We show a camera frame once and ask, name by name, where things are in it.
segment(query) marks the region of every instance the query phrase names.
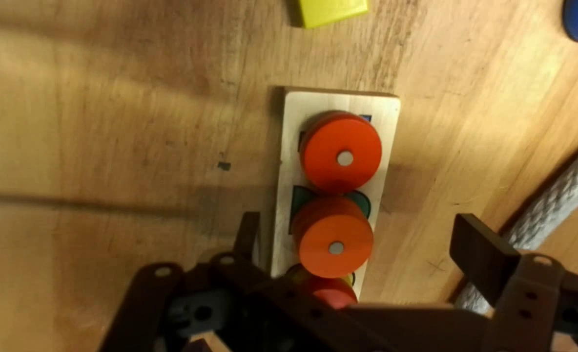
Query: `wooden table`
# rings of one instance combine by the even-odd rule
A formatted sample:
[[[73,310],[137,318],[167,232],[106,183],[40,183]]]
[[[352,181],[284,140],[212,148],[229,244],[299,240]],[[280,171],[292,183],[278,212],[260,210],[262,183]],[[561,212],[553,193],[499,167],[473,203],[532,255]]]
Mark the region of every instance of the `wooden table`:
[[[282,87],[403,99],[366,298],[442,302],[458,210],[503,226],[578,150],[561,1],[0,0],[0,349],[96,349],[133,271],[270,232]],[[578,271],[578,212],[544,246]]]

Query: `wooden peg board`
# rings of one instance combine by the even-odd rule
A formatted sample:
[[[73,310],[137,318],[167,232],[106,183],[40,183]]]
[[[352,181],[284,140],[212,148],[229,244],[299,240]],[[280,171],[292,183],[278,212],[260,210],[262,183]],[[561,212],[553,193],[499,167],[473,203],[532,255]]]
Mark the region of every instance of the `wooden peg board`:
[[[311,117],[327,111],[350,111],[372,119],[383,142],[383,158],[378,173],[360,187],[372,201],[370,224],[376,228],[381,195],[387,179],[401,99],[395,95],[335,93],[335,91],[288,91],[282,134],[282,162],[276,201],[276,226],[272,244],[272,275],[286,273],[297,263],[296,238],[290,234],[292,199],[296,185],[309,185],[299,156],[299,136]],[[356,271],[354,289],[362,295],[368,261]]]

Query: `yellow block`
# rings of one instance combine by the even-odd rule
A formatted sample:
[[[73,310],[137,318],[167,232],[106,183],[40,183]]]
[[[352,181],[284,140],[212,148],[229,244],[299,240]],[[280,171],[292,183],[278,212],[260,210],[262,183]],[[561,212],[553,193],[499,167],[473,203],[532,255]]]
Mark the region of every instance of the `yellow block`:
[[[303,25],[319,27],[360,13],[368,13],[368,0],[299,0]]]

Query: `wood grain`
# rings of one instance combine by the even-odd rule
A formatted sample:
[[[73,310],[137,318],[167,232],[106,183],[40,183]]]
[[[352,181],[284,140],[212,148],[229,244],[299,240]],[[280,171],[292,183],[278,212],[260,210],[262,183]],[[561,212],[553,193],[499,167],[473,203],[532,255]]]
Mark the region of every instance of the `wood grain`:
[[[561,1],[0,0],[0,349],[96,349],[133,271],[272,232],[282,85],[401,95],[364,296],[444,300],[458,210],[493,226],[578,148]],[[578,269],[578,212],[545,251]]]

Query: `orange circle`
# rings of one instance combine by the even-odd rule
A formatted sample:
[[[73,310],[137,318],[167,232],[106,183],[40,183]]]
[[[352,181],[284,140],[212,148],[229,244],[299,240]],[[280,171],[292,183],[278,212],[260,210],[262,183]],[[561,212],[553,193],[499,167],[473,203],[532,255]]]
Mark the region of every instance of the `orange circle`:
[[[346,308],[358,302],[354,289],[344,279],[325,279],[313,275],[307,279],[305,287],[333,308]]]
[[[319,277],[350,275],[374,250],[368,218],[346,197],[319,197],[292,224],[301,263]]]
[[[344,111],[325,115],[301,144],[307,179],[327,193],[362,187],[379,169],[381,156],[383,144],[376,126]]]

